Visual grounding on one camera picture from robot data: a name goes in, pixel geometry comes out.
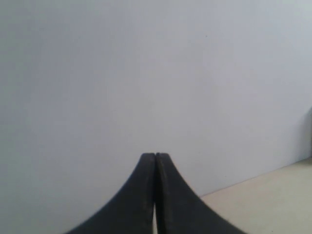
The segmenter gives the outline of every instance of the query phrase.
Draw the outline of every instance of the black rubber tip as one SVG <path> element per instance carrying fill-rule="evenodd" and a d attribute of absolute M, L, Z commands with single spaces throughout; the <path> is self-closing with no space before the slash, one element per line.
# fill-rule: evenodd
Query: black rubber tip
<path fill-rule="evenodd" d="M 143 154 L 120 191 L 68 234 L 152 234 L 155 154 Z"/>
<path fill-rule="evenodd" d="M 244 234 L 206 206 L 168 154 L 156 154 L 154 196 L 159 234 Z"/>

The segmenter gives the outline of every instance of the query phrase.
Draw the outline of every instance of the floor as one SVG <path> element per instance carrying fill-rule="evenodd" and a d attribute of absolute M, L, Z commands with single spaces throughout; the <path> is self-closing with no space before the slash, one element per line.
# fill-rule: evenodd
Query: floor
<path fill-rule="evenodd" d="M 312 233 L 312 159 L 202 198 L 248 234 Z"/>

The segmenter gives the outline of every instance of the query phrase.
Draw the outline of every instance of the white wall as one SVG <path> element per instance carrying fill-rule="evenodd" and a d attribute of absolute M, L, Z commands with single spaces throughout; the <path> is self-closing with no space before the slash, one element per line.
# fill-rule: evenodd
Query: white wall
<path fill-rule="evenodd" d="M 310 155 L 304 0 L 0 3 L 0 227 L 57 234 L 143 152 L 206 194 Z"/>

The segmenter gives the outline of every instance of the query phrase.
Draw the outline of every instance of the beige floor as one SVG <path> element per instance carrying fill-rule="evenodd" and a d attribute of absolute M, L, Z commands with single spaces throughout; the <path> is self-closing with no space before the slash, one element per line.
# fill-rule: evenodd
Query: beige floor
<path fill-rule="evenodd" d="M 202 198 L 249 234 L 312 233 L 312 159 Z"/>

